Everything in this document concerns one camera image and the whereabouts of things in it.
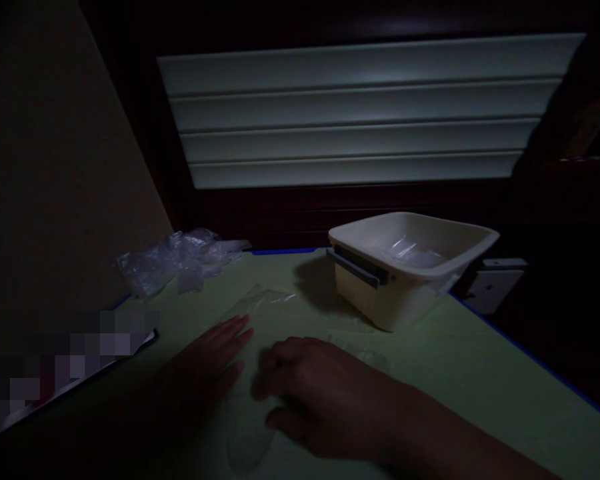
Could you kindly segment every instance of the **light green tablecloth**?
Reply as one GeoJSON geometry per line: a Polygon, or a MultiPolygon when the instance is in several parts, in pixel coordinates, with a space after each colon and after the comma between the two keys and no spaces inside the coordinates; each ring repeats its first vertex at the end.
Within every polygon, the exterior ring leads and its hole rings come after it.
{"type": "MultiPolygon", "coordinates": [[[[207,280],[202,293],[178,296],[171,282],[150,302],[127,301],[122,310],[160,311],[159,340],[46,415],[98,403],[138,384],[256,283],[297,294],[293,322],[286,324],[280,318],[266,324],[267,341],[302,334],[298,320],[302,318],[341,325],[344,331],[330,330],[332,338],[384,354],[393,362],[392,376],[424,390],[556,474],[600,479],[600,413],[586,401],[448,295],[399,333],[354,325],[355,312],[335,296],[333,264],[323,249],[290,255],[247,253],[228,265],[222,276],[207,280]]],[[[202,437],[156,459],[147,476],[236,477],[226,460],[227,418],[227,409],[222,408],[202,437]]],[[[262,464],[249,474],[249,478],[286,479],[380,476],[389,474],[376,465],[315,459],[280,434],[262,464]]]]}

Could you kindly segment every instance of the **plastic wrap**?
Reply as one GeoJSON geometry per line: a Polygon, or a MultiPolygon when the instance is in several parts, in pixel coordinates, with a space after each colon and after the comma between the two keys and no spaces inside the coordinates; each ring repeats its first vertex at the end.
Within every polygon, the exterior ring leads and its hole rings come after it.
{"type": "Polygon", "coordinates": [[[178,231],[150,248],[120,255],[114,267],[134,296],[148,299],[178,273],[178,294],[202,291],[205,279],[220,275],[222,266],[240,258],[247,248],[251,248],[247,240],[222,241],[203,228],[178,231]]]}

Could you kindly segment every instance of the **wall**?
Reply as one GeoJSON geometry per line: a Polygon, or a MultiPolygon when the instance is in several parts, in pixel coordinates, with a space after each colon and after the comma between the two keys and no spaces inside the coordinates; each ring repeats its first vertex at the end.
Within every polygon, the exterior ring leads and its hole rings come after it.
{"type": "Polygon", "coordinates": [[[0,7],[0,309],[110,307],[170,232],[77,0],[0,7]]]}

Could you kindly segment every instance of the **blue tape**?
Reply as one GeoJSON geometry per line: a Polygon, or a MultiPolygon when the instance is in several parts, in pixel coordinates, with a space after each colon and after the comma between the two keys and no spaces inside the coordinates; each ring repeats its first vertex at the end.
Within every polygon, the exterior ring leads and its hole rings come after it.
{"type": "Polygon", "coordinates": [[[120,300],[118,303],[116,303],[114,307],[110,308],[110,310],[116,310],[116,308],[118,308],[120,305],[122,305],[124,302],[126,302],[130,298],[131,298],[131,294],[128,294],[126,297],[124,297],[122,300],[120,300]]]}
{"type": "Polygon", "coordinates": [[[530,353],[528,350],[526,350],[524,347],[522,347],[518,342],[516,342],[514,339],[512,339],[510,336],[508,336],[506,333],[504,333],[502,330],[500,330],[498,327],[496,327],[494,324],[492,324],[489,320],[487,320],[486,318],[484,318],[482,315],[480,315],[478,312],[476,312],[474,309],[472,309],[470,306],[468,306],[466,303],[464,303],[462,300],[460,300],[458,297],[456,297],[454,294],[452,294],[452,293],[449,293],[449,294],[450,294],[450,296],[452,296],[453,298],[455,298],[456,300],[458,300],[458,302],[460,302],[464,308],[466,308],[467,310],[469,310],[470,312],[472,312],[472,314],[476,315],[478,318],[480,318],[480,320],[482,320],[484,323],[486,323],[492,329],[496,330],[496,332],[498,332],[500,335],[502,335],[504,338],[506,338],[516,348],[518,348],[518,350],[520,350],[522,353],[524,353],[526,356],[528,356],[531,360],[533,360],[534,362],[536,362],[540,367],[544,368],[544,370],[546,370],[547,372],[549,372],[553,378],[555,378],[556,380],[558,380],[566,388],[568,388],[569,390],[571,390],[572,392],[574,392],[576,395],[578,395],[578,397],[582,398],[582,400],[584,400],[585,402],[587,402],[590,406],[592,406],[595,410],[597,410],[600,413],[600,405],[596,404],[596,402],[594,402],[593,400],[591,400],[590,398],[588,398],[584,393],[580,392],[580,390],[578,390],[577,388],[575,388],[568,381],[564,380],[564,378],[562,378],[556,372],[554,372],[553,370],[551,370],[541,360],[539,360],[538,358],[536,358],[536,356],[534,356],[532,353],[530,353]]]}
{"type": "Polygon", "coordinates": [[[254,255],[286,255],[288,253],[312,253],[315,252],[315,248],[312,249],[282,249],[282,250],[254,250],[251,253],[254,255]]]}

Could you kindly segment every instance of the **right hand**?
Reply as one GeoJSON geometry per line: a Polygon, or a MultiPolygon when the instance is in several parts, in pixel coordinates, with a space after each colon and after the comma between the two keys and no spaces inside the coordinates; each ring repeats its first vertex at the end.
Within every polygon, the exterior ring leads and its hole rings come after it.
{"type": "Polygon", "coordinates": [[[267,426],[318,457],[388,462],[409,387],[324,341],[290,337],[262,364],[256,399],[290,396],[300,408],[274,410],[267,426]]]}

